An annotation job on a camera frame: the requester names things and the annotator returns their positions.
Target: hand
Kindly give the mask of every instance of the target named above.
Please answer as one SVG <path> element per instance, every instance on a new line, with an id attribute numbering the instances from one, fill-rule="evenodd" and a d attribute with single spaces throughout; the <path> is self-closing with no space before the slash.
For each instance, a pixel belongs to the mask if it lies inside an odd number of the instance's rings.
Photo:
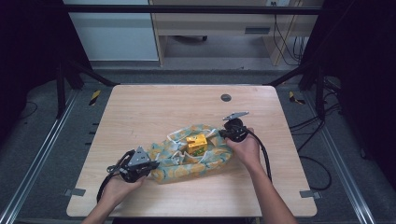
<path id="1" fill-rule="evenodd" d="M 113 203 L 114 206 L 120 204 L 126 196 L 135 189 L 143 185 L 146 176 L 140 177 L 134 183 L 125 182 L 119 175 L 113 176 L 103 190 L 102 200 Z"/>
<path id="2" fill-rule="evenodd" d="M 233 149 L 233 152 L 239 158 L 239 160 L 248 168 L 254 166 L 262 167 L 260 163 L 260 145 L 257 140 L 248 134 L 242 142 L 233 142 L 231 139 L 225 139 L 227 146 Z"/>

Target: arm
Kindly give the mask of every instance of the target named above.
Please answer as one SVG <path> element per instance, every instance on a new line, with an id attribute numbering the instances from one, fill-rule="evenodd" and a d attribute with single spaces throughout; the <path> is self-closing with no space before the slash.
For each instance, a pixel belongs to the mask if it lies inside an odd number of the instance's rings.
<path id="1" fill-rule="evenodd" d="M 119 205 L 130 192 L 142 186 L 145 178 L 146 177 L 143 176 L 134 183 L 127 183 L 118 175 L 112 177 L 103 191 L 101 200 L 82 221 L 82 224 L 104 223 L 114 208 Z"/>
<path id="2" fill-rule="evenodd" d="M 235 143 L 226 139 L 239 160 L 247 167 L 262 210 L 264 223 L 297 223 L 297 220 L 277 193 L 260 163 L 260 146 L 252 135 Z"/>

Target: person's left hand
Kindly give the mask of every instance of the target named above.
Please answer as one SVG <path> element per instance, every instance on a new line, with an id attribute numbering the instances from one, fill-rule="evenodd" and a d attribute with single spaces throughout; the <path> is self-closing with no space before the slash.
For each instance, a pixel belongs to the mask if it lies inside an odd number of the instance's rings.
<path id="1" fill-rule="evenodd" d="M 113 176 L 103 190 L 101 201 L 112 203 L 114 206 L 120 204 L 126 196 L 143 185 L 146 176 L 140 177 L 134 183 L 125 182 L 119 175 Z"/>

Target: forearm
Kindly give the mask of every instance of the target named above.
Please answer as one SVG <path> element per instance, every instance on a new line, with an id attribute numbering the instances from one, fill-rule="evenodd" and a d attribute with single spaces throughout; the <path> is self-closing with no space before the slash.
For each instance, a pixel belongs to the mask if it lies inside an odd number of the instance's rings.
<path id="1" fill-rule="evenodd" d="M 99 203 L 92 209 L 90 214 L 82 221 L 82 224 L 98 224 L 104 223 L 106 218 L 110 215 L 110 213 L 114 210 L 116 205 L 112 202 L 106 202 L 106 200 L 101 200 Z"/>
<path id="2" fill-rule="evenodd" d="M 297 223 L 295 217 L 277 193 L 262 166 L 256 165 L 247 168 L 260 208 L 264 223 Z"/>

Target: person's right arm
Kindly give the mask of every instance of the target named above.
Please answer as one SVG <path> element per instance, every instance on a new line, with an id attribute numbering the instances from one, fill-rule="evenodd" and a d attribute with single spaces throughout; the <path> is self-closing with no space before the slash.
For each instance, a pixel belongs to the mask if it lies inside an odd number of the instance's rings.
<path id="1" fill-rule="evenodd" d="M 260 146 L 249 134 L 247 138 L 235 143 L 226 139 L 239 160 L 247 167 L 253 187 L 256 191 L 264 223 L 297 223 L 294 215 L 277 193 L 260 163 Z"/>

